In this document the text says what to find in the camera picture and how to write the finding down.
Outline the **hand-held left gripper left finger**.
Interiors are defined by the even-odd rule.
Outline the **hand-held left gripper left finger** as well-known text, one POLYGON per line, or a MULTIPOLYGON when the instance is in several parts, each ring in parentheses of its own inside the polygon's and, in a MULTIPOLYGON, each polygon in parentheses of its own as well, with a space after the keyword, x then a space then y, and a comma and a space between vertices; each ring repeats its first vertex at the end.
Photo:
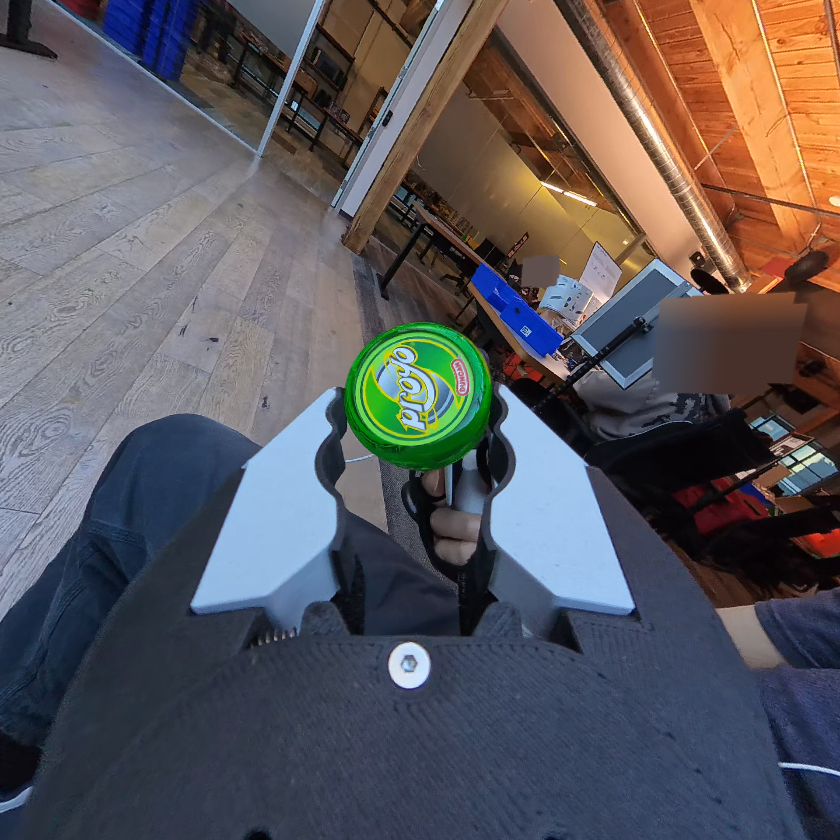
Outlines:
POLYGON ((364 573, 336 487, 346 466, 343 394, 328 389, 245 464, 194 614, 258 608, 290 634, 310 604, 337 596, 350 632, 364 632, 364 573))

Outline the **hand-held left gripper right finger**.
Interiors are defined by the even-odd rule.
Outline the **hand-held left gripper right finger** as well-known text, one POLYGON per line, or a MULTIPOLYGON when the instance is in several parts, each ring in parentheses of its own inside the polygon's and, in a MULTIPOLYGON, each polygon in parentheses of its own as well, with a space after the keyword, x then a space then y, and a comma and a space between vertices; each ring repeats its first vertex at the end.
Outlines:
POLYGON ((483 442, 491 490, 459 576, 461 633, 474 632, 492 599, 514 606, 532 636, 550 636, 565 611, 632 615, 583 458, 504 385, 483 442))

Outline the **green yoyo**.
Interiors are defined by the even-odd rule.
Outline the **green yoyo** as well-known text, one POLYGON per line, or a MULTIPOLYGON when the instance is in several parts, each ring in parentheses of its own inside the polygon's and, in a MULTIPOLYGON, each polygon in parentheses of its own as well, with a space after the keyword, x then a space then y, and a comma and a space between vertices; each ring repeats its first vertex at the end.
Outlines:
POLYGON ((343 408, 371 454, 426 472, 478 448, 492 393, 487 362, 469 339, 442 324, 413 322, 363 347, 343 388, 343 408))

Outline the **person's right hand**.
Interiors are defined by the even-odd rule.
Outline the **person's right hand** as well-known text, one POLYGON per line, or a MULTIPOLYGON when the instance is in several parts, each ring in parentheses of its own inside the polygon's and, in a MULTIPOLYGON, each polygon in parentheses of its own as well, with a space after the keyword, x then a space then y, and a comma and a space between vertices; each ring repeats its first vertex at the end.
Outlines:
POLYGON ((424 473, 422 486, 432 500, 429 527, 435 554, 449 566, 466 566, 477 548, 480 514, 458 511, 447 504, 445 473, 441 469, 424 473))

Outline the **person's legs in dark trousers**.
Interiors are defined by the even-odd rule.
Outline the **person's legs in dark trousers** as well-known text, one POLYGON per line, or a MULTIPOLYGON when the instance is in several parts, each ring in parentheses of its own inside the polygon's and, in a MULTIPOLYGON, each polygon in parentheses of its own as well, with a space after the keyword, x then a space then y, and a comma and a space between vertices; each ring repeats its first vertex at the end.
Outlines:
POLYGON ((2 813, 159 806, 179 826, 247 816, 279 830, 337 807, 365 826, 401 802, 451 805, 487 770, 499 639, 459 629, 458 599, 348 511, 364 632, 339 598, 300 631, 258 608, 191 602, 245 464, 259 447, 198 415, 132 431, 80 526, 2 620, 2 813))

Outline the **red storage box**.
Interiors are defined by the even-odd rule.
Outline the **red storage box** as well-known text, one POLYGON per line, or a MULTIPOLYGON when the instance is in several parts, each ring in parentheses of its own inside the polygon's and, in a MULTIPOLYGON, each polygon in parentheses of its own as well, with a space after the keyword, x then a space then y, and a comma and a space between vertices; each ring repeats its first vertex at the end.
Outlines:
MULTIPOLYGON (((684 509, 692 508, 713 490, 725 490, 729 483, 716 479, 710 484, 695 485, 678 490, 672 498, 684 509)), ((702 537, 710 537, 737 523, 768 518, 772 505, 752 484, 742 486, 721 500, 711 503, 693 514, 694 523, 702 537)))

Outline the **blue plastic bin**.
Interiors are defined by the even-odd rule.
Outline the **blue plastic bin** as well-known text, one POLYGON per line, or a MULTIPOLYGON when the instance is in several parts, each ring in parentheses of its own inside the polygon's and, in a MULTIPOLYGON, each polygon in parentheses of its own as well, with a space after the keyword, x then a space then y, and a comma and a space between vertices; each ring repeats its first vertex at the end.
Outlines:
POLYGON ((534 358, 551 356, 560 348, 563 337, 525 300, 511 301, 500 312, 501 320, 522 345, 527 344, 534 358))
POLYGON ((510 306, 519 306, 523 303, 521 295, 483 262, 476 267, 471 284, 475 286, 487 304, 498 313, 504 312, 510 306))

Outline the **white plastic shell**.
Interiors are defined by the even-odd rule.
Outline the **white plastic shell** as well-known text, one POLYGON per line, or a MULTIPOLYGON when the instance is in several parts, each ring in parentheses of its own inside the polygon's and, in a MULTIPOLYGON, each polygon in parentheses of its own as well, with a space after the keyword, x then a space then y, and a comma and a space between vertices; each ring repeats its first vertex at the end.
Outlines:
POLYGON ((542 295, 538 311, 546 315, 549 322, 561 319, 577 328, 587 318, 587 309, 594 298, 594 292, 580 281, 558 275, 554 284, 547 287, 542 295))

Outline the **long wooden table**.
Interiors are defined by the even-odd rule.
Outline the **long wooden table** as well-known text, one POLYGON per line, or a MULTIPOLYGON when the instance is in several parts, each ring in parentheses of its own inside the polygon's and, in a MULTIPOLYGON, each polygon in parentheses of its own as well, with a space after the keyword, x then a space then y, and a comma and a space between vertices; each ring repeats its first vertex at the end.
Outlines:
POLYGON ((381 298, 389 300, 388 288, 391 281, 394 279, 399 269, 403 266, 403 263, 406 261, 410 252, 414 249, 418 239, 420 239, 423 235, 428 235, 429 247, 435 246, 436 239, 443 239, 447 245, 451 249, 454 249, 459 255, 460 260, 456 261, 458 263, 458 276, 456 277, 458 282, 458 291, 463 290, 466 287, 466 284, 471 281, 478 266, 489 266, 473 248, 455 234, 452 228, 447 226, 446 223, 440 220, 434 213, 428 211, 424 205, 415 203, 413 205, 413 211, 415 215, 415 224, 412 227, 408 240, 397 252, 385 274, 383 276, 377 274, 381 298))

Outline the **white paper sign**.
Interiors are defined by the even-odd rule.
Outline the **white paper sign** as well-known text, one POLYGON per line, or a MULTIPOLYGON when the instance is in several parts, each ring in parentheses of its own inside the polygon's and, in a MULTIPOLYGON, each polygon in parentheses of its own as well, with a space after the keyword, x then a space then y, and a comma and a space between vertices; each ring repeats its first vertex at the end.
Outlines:
POLYGON ((613 296, 622 273, 622 268, 610 257, 606 249, 595 242, 581 273, 580 283, 603 304, 613 296))

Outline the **white door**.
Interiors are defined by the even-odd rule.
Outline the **white door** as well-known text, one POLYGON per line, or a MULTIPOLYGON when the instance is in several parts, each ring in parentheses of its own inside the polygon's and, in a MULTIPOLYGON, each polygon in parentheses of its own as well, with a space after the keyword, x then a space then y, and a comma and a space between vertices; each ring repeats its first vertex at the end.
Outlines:
POLYGON ((470 2, 437 1, 360 152, 332 200, 332 207, 352 219, 358 212, 393 145, 443 58, 470 2))

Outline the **black ceiling lamp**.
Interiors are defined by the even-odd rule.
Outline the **black ceiling lamp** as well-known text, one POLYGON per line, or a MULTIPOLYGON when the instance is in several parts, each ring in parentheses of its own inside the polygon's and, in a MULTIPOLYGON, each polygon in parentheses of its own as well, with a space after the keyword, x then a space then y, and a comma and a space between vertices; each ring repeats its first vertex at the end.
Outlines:
POLYGON ((828 267, 830 260, 830 253, 825 250, 811 250, 785 268, 783 279, 794 286, 800 286, 821 274, 828 267))

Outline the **black metal shelf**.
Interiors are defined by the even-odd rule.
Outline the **black metal shelf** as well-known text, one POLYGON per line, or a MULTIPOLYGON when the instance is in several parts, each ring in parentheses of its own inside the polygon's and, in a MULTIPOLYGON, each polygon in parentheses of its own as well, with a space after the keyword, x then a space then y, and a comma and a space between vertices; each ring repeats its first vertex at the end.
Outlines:
POLYGON ((286 133, 298 132, 310 151, 331 153, 348 170, 389 93, 385 87, 365 89, 354 53, 316 24, 279 126, 286 133))

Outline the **wooden post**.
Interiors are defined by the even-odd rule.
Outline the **wooden post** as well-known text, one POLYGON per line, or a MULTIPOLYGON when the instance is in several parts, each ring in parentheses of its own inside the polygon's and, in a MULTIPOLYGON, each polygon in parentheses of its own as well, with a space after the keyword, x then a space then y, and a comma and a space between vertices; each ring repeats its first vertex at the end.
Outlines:
POLYGON ((507 5, 507 1, 470 2, 399 139, 342 237, 350 252, 357 256, 363 253, 376 223, 507 5))

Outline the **metal ventilation duct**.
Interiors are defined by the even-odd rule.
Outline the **metal ventilation duct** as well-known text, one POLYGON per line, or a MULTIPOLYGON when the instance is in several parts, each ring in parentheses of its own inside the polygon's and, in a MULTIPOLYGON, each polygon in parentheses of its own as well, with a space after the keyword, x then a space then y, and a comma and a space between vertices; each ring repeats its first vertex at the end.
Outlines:
POLYGON ((747 291, 751 279, 739 252, 597 2, 555 4, 729 290, 747 291))

